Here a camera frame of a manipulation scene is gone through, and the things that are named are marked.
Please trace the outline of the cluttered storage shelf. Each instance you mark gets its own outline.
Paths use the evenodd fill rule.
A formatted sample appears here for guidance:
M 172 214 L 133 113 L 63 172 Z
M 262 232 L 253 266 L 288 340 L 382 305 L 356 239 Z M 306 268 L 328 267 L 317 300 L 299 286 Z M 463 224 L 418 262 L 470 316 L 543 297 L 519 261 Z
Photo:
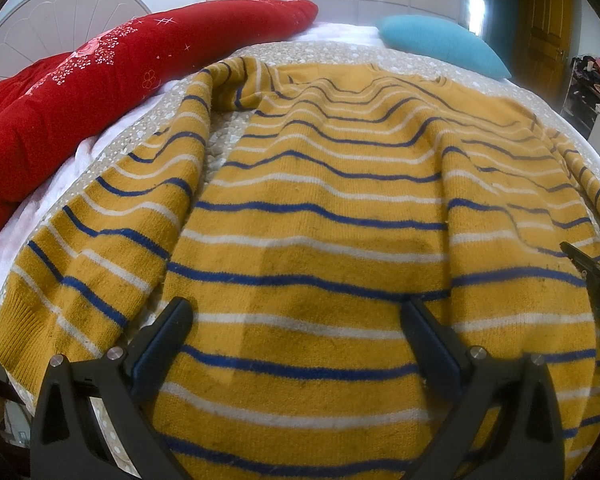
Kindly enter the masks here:
M 591 55 L 571 59 L 569 84 L 560 114 L 600 155 L 600 66 Z

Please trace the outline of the brown wooden door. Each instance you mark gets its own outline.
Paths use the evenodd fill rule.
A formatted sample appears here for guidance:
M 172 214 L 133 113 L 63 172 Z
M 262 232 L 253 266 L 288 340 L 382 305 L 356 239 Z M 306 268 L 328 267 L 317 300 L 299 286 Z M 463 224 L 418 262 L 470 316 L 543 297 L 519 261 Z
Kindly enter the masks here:
M 518 0 L 514 81 L 551 106 L 562 100 L 573 0 Z

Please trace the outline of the white round headboard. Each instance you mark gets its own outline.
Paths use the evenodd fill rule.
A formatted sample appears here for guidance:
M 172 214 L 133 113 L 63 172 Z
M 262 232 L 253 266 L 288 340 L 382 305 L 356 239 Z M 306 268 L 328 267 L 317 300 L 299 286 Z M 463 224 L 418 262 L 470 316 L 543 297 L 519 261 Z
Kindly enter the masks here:
M 0 81 L 149 12 L 142 0 L 23 0 L 0 21 Z

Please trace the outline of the red embroidered quilt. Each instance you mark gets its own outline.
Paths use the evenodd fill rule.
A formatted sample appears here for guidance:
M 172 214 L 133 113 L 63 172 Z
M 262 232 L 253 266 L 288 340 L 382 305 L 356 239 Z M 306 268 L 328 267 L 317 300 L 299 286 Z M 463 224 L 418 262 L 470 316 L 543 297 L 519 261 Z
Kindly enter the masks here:
M 216 0 L 133 18 L 0 82 L 0 232 L 90 136 L 163 84 L 313 24 L 310 0 Z

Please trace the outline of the teal pillow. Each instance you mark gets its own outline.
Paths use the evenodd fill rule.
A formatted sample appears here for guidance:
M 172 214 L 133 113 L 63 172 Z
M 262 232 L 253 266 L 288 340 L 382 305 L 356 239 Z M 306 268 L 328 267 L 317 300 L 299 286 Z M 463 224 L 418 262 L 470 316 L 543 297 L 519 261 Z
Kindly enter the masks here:
M 391 49 L 428 56 L 492 79 L 512 76 L 505 63 L 480 37 L 457 23 L 427 15 L 393 15 L 377 23 Z

